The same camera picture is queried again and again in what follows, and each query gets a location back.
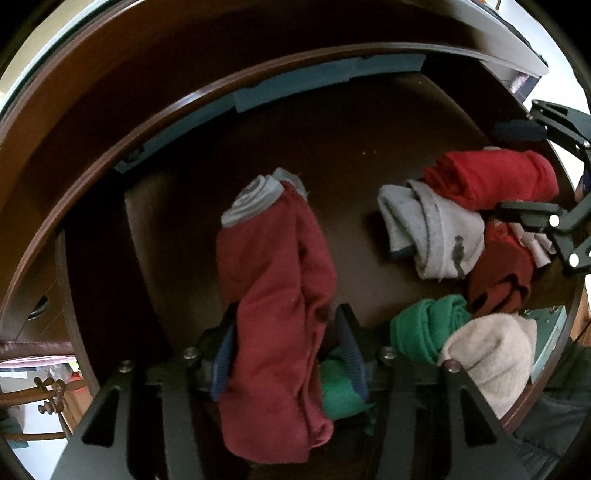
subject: dark red cloth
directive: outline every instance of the dark red cloth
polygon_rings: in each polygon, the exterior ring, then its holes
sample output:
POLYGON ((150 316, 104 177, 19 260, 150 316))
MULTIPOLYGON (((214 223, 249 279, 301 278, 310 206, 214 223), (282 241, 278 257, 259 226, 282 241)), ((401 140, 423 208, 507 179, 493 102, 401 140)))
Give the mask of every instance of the dark red cloth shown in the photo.
POLYGON ((449 152, 423 170, 424 181, 467 210, 492 210, 499 202, 549 202, 558 195, 550 162, 528 150, 449 152))
POLYGON ((512 313, 530 296, 534 260, 506 223, 487 222, 485 247, 468 276, 468 303, 474 317, 512 313))
POLYGON ((316 353, 336 274, 310 207, 283 185, 271 207, 217 237, 224 299, 240 302, 222 433, 231 452, 259 463, 306 462, 333 432, 316 353))

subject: screw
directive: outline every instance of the screw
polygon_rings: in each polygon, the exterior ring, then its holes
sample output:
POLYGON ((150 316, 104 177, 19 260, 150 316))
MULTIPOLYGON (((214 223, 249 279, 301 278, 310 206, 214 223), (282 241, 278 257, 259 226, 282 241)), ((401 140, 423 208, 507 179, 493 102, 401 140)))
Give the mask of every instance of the screw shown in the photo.
POLYGON ((569 257, 569 265, 574 268, 578 264, 579 264, 579 256, 577 254, 571 254, 569 257))
POLYGON ((134 367, 133 360, 123 360, 119 366, 119 372, 122 374, 127 374, 131 372, 132 368, 134 367))
POLYGON ((188 346, 183 351, 183 358, 185 360, 193 360, 193 358, 197 358, 197 348, 194 346, 188 346))
POLYGON ((457 374, 462 369, 462 365, 454 358, 450 358, 443 362, 443 368, 451 374, 457 374))
POLYGON ((391 346, 383 346, 379 353, 384 360, 394 360, 396 358, 396 351, 391 346))
POLYGON ((560 217, 556 214, 550 215, 550 218, 548 219, 548 221, 550 222, 550 225, 553 226, 554 228, 556 228, 560 225, 560 217))

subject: red sweater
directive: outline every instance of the red sweater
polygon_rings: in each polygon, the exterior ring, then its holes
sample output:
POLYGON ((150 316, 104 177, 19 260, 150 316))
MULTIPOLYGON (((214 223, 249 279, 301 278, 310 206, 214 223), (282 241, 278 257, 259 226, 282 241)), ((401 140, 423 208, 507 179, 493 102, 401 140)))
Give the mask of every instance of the red sweater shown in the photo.
POLYGON ((449 152, 423 170, 424 181, 467 210, 492 210, 499 202, 549 202, 558 195, 550 162, 528 150, 449 152))
POLYGON ((222 294, 239 301, 238 354, 219 400, 222 433, 231 452, 259 463, 306 462, 333 431, 316 353, 336 275, 310 207, 283 185, 267 210, 217 237, 222 294))

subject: clothing pile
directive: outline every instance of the clothing pile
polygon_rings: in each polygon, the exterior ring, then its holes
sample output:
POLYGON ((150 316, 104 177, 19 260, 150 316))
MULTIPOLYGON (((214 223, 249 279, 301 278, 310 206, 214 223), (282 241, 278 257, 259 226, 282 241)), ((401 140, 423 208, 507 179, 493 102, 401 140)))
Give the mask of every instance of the clothing pile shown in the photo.
MULTIPOLYGON (((448 153, 422 181, 379 190, 392 259, 414 256, 423 279, 467 278, 466 298, 423 299, 391 319, 390 345, 417 362, 458 360, 499 418, 534 361, 536 323, 515 311, 554 250, 544 235, 486 211, 557 194, 545 158, 501 149, 448 153)), ((225 444, 257 463, 306 462, 334 421, 373 407, 356 393, 340 348, 317 359, 336 289, 329 249, 304 185, 281 168, 253 180, 221 222, 222 296, 238 303, 238 350, 219 398, 225 444)))
POLYGON ((414 255, 420 278, 467 276, 476 316, 516 311, 527 301, 535 267, 556 252, 545 235, 494 218, 485 224, 481 214, 490 217, 499 202, 555 198, 550 162, 532 151, 449 152, 423 176, 379 190, 392 258, 414 255))

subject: wooden chair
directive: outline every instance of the wooden chair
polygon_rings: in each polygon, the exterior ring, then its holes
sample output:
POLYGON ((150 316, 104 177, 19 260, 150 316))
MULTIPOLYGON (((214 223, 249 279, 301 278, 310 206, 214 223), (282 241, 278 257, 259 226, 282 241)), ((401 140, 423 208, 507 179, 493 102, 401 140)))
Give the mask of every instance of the wooden chair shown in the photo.
POLYGON ((53 380, 52 377, 47 377, 45 380, 41 380, 41 378, 36 377, 35 385, 36 387, 33 388, 0 394, 0 408, 8 408, 16 405, 24 405, 27 403, 45 400, 43 405, 39 405, 37 407, 39 413, 48 413, 49 415, 57 413, 62 432, 3 433, 1 434, 2 437, 4 437, 5 440, 13 440, 15 442, 69 438, 72 435, 72 431, 70 430, 70 427, 62 415, 62 412, 68 409, 68 404, 64 399, 64 395, 67 391, 78 390, 79 388, 85 387, 85 381, 74 380, 66 384, 63 380, 53 380))

